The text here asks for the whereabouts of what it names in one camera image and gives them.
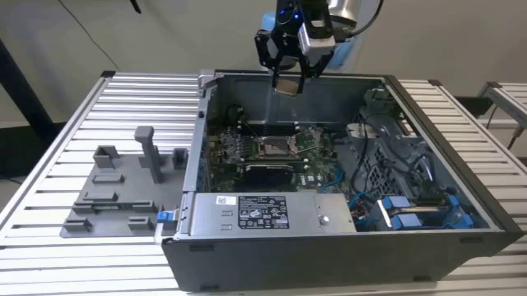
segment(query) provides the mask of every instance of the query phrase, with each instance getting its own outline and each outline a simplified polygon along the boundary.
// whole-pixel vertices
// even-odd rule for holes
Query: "blue cable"
[[[369,193],[370,193],[370,192],[359,192],[358,194],[355,194],[354,198],[353,198],[351,201],[350,201],[350,208],[354,206],[355,200],[357,200],[361,196],[363,196],[363,195],[366,195],[366,194],[369,194]]]
[[[342,172],[341,169],[337,169],[337,179],[335,179],[335,181],[333,181],[329,184],[326,184],[325,186],[322,186],[321,192],[326,193],[326,188],[339,184],[342,181],[343,181],[343,172]]]

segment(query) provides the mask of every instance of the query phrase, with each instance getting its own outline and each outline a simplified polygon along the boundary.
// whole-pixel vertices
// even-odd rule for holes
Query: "black cable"
[[[381,9],[382,9],[384,4],[385,4],[385,0],[380,0],[378,10],[376,11],[374,16],[372,17],[370,22],[359,30],[351,32],[350,33],[350,37],[354,37],[354,36],[359,35],[362,32],[365,32],[370,28],[370,26],[374,24],[376,20],[380,17]]]
[[[6,176],[3,176],[3,175],[0,175],[0,180],[7,180],[7,181],[11,181],[11,182],[14,182],[14,183],[17,183],[17,184],[23,184],[22,182],[19,182],[18,180],[15,180],[15,179],[13,179],[13,178],[9,178],[9,177],[6,177]]]
[[[517,141],[518,137],[513,137],[512,142],[509,142],[508,149],[512,150],[514,142]]]
[[[414,159],[414,161],[412,162],[410,166],[409,166],[409,173],[413,172],[413,170],[416,169],[418,162],[422,158],[428,158],[429,159],[429,163],[430,163],[430,175],[433,178],[433,182],[436,182],[436,163],[434,163],[434,158],[432,157],[432,155],[426,152],[418,155],[418,157]]]
[[[363,128],[365,128],[365,145],[363,145],[363,151],[361,152],[361,157],[359,157],[359,162],[357,163],[357,168],[353,174],[353,178],[350,180],[350,185],[355,191],[355,193],[361,193],[361,191],[357,189],[355,186],[355,181],[357,181],[357,175],[359,174],[361,167],[363,166],[365,159],[366,159],[366,154],[369,152],[369,131],[366,129],[366,120],[363,120]]]
[[[93,43],[98,46],[99,50],[103,52],[103,54],[107,56],[109,60],[113,62],[115,68],[118,69],[118,71],[121,71],[122,69],[119,69],[118,64],[114,62],[114,59],[110,57],[110,55],[107,54],[107,52],[105,51],[105,49],[99,46],[99,44],[97,43],[97,41],[94,40],[91,34],[89,33],[89,31],[86,30],[86,27],[83,26],[83,24],[81,23],[79,19],[77,18],[75,14],[73,13],[73,11],[69,9],[69,7],[66,6],[66,4],[63,3],[63,0],[58,0],[61,5],[63,5],[66,11],[69,11],[69,14],[73,16],[73,18],[75,19],[77,23],[79,24],[79,26],[82,27],[86,35],[89,35],[90,40],[93,41]]]
[[[492,121],[493,121],[493,117],[494,117],[494,114],[497,112],[497,109],[498,109],[498,105],[494,106],[494,110],[492,112],[492,115],[489,116],[489,121],[488,121],[488,126],[486,126],[488,129],[492,126]]]

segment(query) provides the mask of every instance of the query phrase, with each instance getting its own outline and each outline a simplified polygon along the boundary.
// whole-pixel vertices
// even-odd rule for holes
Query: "gray floor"
[[[15,178],[19,182],[25,181],[26,177]],[[11,197],[14,196],[17,190],[19,189],[21,185],[15,182],[9,180],[0,180],[0,211],[3,210],[5,206],[9,204]]]

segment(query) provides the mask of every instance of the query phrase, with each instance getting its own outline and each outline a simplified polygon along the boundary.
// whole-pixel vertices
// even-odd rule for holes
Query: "cable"
[[[410,166],[409,166],[409,173],[413,172],[413,170],[416,169],[416,167],[417,167],[417,165],[418,165],[418,162],[420,162],[420,160],[421,160],[422,158],[428,158],[428,159],[429,159],[429,163],[430,163],[430,175],[432,175],[432,178],[433,178],[433,180],[430,180],[430,181],[436,182],[436,164],[434,164],[434,159],[433,159],[432,155],[430,155],[428,152],[420,154],[418,157],[414,159],[414,161],[412,162],[412,164],[410,164]]]
[[[93,41],[93,43],[98,46],[99,50],[103,52],[103,54],[107,56],[109,60],[113,62],[115,68],[118,69],[118,71],[121,71],[122,69],[119,69],[118,64],[114,62],[113,58],[110,57],[110,55],[107,54],[107,52],[105,51],[105,49],[99,46],[99,44],[97,43],[97,41],[94,40],[91,34],[89,33],[89,31],[86,30],[86,27],[83,26],[83,24],[81,23],[79,19],[77,18],[75,14],[73,13],[73,11],[69,9],[69,7],[66,6],[66,4],[63,3],[63,0],[58,0],[61,5],[63,5],[66,11],[69,11],[69,14],[73,16],[73,18],[75,19],[77,23],[79,24],[79,26],[82,27],[86,35],[89,35],[90,40]]]
[[[341,169],[337,169],[335,181],[333,181],[329,184],[326,184],[325,186],[322,186],[321,193],[326,193],[326,188],[339,184],[342,181],[343,181],[343,172]]]
[[[7,181],[11,181],[11,182],[14,182],[14,183],[17,183],[17,184],[23,184],[22,182],[19,182],[18,180],[15,180],[15,179],[13,179],[13,178],[9,178],[9,177],[6,177],[6,176],[3,176],[3,175],[0,175],[0,180],[7,180]]]
[[[357,35],[359,35],[362,32],[365,32],[370,28],[370,26],[374,24],[376,20],[380,17],[381,9],[382,9],[384,4],[385,4],[385,0],[380,0],[378,10],[376,11],[374,16],[372,17],[370,22],[359,30],[357,30],[357,31],[350,33],[350,38],[357,36]]]
[[[361,191],[357,189],[355,186],[355,180],[357,180],[357,175],[359,174],[361,167],[363,166],[365,159],[366,159],[366,154],[369,152],[369,131],[366,129],[366,119],[363,120],[363,128],[365,128],[365,144],[363,144],[363,151],[361,152],[361,157],[359,157],[359,162],[357,163],[357,168],[353,174],[353,178],[350,180],[350,186],[354,189],[355,193],[359,193]]]
[[[494,114],[497,112],[497,109],[498,109],[498,105],[494,106],[494,110],[492,112],[492,116],[489,116],[489,121],[488,121],[488,126],[486,126],[488,129],[492,126],[492,121],[493,121],[493,117],[494,117]]]
[[[512,150],[514,142],[517,141],[518,137],[513,137],[512,142],[509,142],[508,149]]]

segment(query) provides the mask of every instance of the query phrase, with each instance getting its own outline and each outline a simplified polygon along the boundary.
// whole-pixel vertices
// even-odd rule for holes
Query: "power supply label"
[[[242,229],[290,228],[286,196],[239,196],[238,213]]]

